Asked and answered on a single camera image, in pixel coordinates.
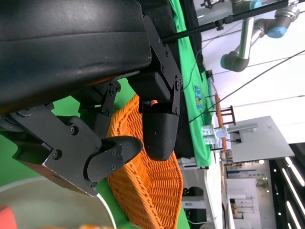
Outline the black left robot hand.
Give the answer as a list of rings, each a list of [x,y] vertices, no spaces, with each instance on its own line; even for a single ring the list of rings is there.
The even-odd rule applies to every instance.
[[[143,139],[107,137],[126,78]],[[142,150],[166,161],[176,142],[182,76],[135,0],[3,0],[0,133],[14,159],[89,196]]]

